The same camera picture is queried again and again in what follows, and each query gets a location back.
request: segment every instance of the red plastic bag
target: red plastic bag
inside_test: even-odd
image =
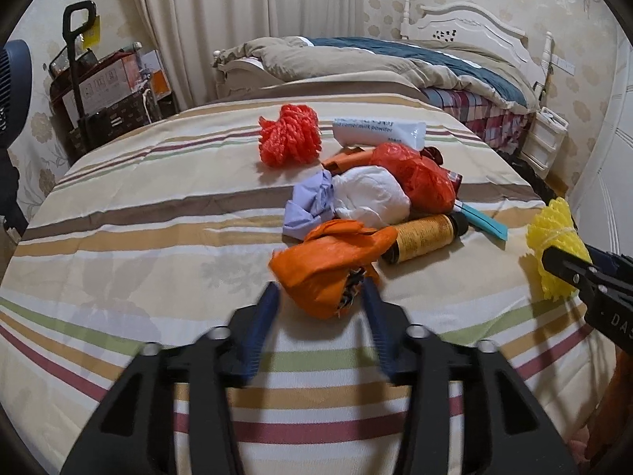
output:
[[[429,214],[453,210],[455,188],[446,171],[416,150],[403,144],[383,143],[373,151],[370,164],[382,166],[394,176],[414,209]]]

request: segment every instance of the white cloth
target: white cloth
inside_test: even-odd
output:
[[[380,166],[352,168],[332,179],[334,210],[338,217],[357,220],[371,228],[402,223],[411,201],[393,175]]]
[[[217,98],[213,52],[262,36],[363,34],[363,0],[135,0],[181,110]]]

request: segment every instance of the white drawer unit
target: white drawer unit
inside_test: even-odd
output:
[[[540,178],[545,179],[550,172],[568,128],[569,123],[547,107],[536,114],[534,126],[523,144],[521,157]]]

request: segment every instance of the black cap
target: black cap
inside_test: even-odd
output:
[[[455,230],[455,238],[459,238],[466,234],[468,231],[468,219],[463,213],[451,212],[448,217],[453,222],[453,228]]]

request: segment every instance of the white door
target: white door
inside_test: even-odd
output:
[[[585,243],[633,257],[633,47],[620,27],[605,123],[568,200]]]

